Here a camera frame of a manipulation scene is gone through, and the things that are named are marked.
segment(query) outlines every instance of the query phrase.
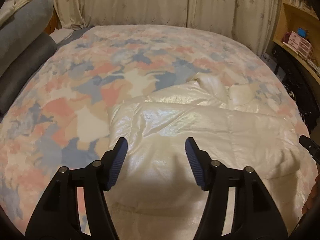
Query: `gray cushion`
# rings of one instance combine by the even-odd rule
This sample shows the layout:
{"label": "gray cushion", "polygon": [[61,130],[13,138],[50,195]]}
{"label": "gray cushion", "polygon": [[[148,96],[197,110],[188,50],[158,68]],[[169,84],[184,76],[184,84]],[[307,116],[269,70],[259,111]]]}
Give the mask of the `gray cushion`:
{"label": "gray cushion", "polygon": [[32,74],[57,49],[46,33],[41,33],[7,68],[0,77],[0,116],[3,116]]}
{"label": "gray cushion", "polygon": [[1,26],[0,77],[20,53],[44,31],[52,13],[52,0],[33,0]]}

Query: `beige curtain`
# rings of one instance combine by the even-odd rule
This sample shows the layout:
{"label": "beige curtain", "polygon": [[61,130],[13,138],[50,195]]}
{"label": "beige curtain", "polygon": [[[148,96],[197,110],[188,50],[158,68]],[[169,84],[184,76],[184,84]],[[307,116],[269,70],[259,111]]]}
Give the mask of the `beige curtain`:
{"label": "beige curtain", "polygon": [[54,0],[63,28],[164,24],[233,38],[261,55],[281,0]]}
{"label": "beige curtain", "polygon": [[188,27],[233,38],[260,56],[267,48],[281,0],[189,0]]}
{"label": "beige curtain", "polygon": [[188,0],[54,0],[63,28],[94,25],[187,25]]}

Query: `blue object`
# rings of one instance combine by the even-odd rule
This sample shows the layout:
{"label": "blue object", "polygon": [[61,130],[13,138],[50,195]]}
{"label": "blue object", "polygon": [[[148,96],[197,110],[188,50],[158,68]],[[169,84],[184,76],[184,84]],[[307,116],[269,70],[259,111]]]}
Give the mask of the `blue object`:
{"label": "blue object", "polygon": [[302,38],[306,38],[307,36],[307,31],[305,31],[302,28],[298,28],[298,35],[300,35]]}

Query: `bedspread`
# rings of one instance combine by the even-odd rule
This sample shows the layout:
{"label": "bedspread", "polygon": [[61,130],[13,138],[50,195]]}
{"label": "bedspread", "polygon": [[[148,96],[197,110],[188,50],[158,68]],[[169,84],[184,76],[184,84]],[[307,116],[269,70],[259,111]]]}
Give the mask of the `bedspread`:
{"label": "bedspread", "polygon": [[[107,109],[183,84],[198,72],[219,77],[235,101],[246,91],[233,85],[249,84],[260,105],[290,122],[297,136],[308,135],[282,84],[244,45],[215,33],[173,26],[97,26],[60,48],[2,121],[0,204],[18,229],[25,231],[60,166],[84,167],[109,149]],[[315,165],[311,170],[315,176]],[[306,195],[311,184],[303,185]],[[84,228],[83,199],[79,212]]]}

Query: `silver bolt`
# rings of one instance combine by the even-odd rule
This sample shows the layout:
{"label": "silver bolt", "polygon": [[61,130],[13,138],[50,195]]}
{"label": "silver bolt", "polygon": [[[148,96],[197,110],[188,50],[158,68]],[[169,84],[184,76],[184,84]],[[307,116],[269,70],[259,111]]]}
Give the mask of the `silver bolt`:
{"label": "silver bolt", "polygon": [[61,172],[61,173],[65,173],[67,170],[68,170],[68,167],[66,167],[66,166],[62,166],[59,168],[59,172]]}
{"label": "silver bolt", "polygon": [[249,172],[249,173],[254,172],[254,169],[253,169],[251,166],[246,166],[246,167],[245,167],[245,170],[246,170],[247,172]]}
{"label": "silver bolt", "polygon": [[97,160],[92,163],[93,167],[99,167],[101,165],[101,161]]}
{"label": "silver bolt", "polygon": [[211,165],[214,166],[214,167],[218,167],[221,163],[217,160],[213,160],[211,161]]}

